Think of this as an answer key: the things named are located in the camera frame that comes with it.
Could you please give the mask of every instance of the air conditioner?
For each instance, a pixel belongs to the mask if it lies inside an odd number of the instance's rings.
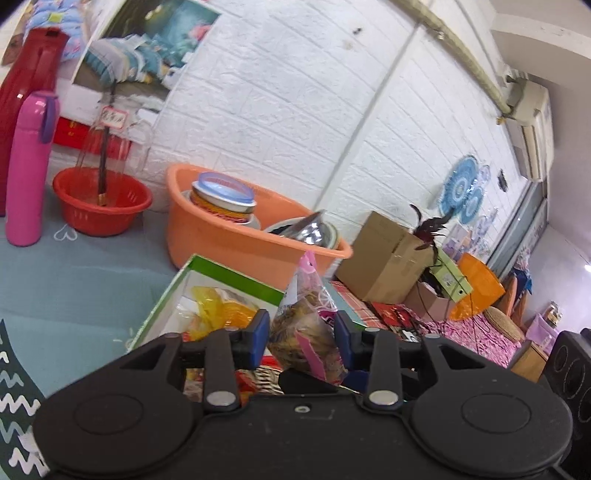
[[[544,181],[554,161],[554,133],[548,89],[519,78],[507,101],[512,111],[506,124],[521,174]]]

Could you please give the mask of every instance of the wall decoration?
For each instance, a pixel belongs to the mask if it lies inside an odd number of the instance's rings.
[[[489,165],[483,165],[478,169],[478,177],[476,178],[476,185],[484,188],[488,185],[491,180],[491,167]]]
[[[461,159],[449,175],[439,200],[439,210],[447,215],[451,209],[461,209],[468,195],[472,192],[478,178],[478,163],[468,155]]]
[[[503,173],[503,169],[501,169],[501,170],[499,171],[499,174],[498,174],[498,176],[497,176],[497,180],[498,180],[498,182],[499,182],[499,188],[500,188],[500,189],[501,189],[503,192],[507,193],[507,190],[509,190],[509,185],[507,184],[507,180],[506,180],[506,178],[505,178],[505,173]]]
[[[35,480],[47,473],[30,442],[20,438],[30,431],[33,415],[45,397],[19,363],[0,320],[0,478]]]
[[[31,0],[4,51],[2,67],[12,66],[32,28],[57,27],[70,36],[58,77],[72,80],[86,46],[112,3],[113,0]]]
[[[464,206],[460,211],[460,223],[468,225],[476,218],[482,202],[484,201],[484,190],[482,188],[475,188],[464,202]]]
[[[116,82],[118,95],[158,113],[218,16],[193,0],[126,0],[90,43],[74,87],[100,93]]]

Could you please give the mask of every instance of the plastic container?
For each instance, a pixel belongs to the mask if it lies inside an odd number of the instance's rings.
[[[85,175],[87,188],[95,192],[98,184],[98,169]],[[67,168],[53,179],[53,189],[61,200],[64,220],[75,230],[90,236],[112,236],[125,232],[139,212],[152,204],[152,192],[139,180],[129,175],[121,177],[121,193],[115,206],[101,207],[83,202],[70,195],[70,183],[79,168]]]
[[[170,195],[167,242],[173,263],[182,267],[192,254],[233,268],[271,287],[285,290],[301,256],[314,252],[317,271],[324,274],[334,260],[349,258],[353,250],[344,240],[336,249],[313,247],[289,238],[227,222],[201,210],[183,197],[206,168],[175,164],[168,168]],[[255,214],[265,229],[281,220],[311,214],[303,205],[271,190],[244,182],[255,193]]]
[[[33,92],[22,104],[8,167],[6,238],[18,247],[39,241],[51,140],[60,116],[54,92]]]
[[[251,213],[256,206],[252,188],[222,173],[202,173],[192,186],[201,198],[226,210]]]
[[[557,337],[558,331],[548,325],[539,313],[535,315],[525,334],[525,338],[539,345],[546,355],[552,351]]]
[[[6,210],[12,137],[23,102],[36,90],[56,89],[57,69],[69,37],[57,28],[34,28],[0,87],[0,216]]]

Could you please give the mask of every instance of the water bottle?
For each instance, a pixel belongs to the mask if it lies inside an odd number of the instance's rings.
[[[18,247],[41,238],[43,194],[59,110],[57,95],[42,90],[30,94],[18,114],[6,200],[6,238]]]

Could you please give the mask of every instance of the red thermos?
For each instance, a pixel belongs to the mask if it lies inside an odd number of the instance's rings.
[[[31,30],[0,87],[0,216],[6,214],[8,164],[18,113],[31,92],[55,91],[57,69],[68,39],[56,28]]]

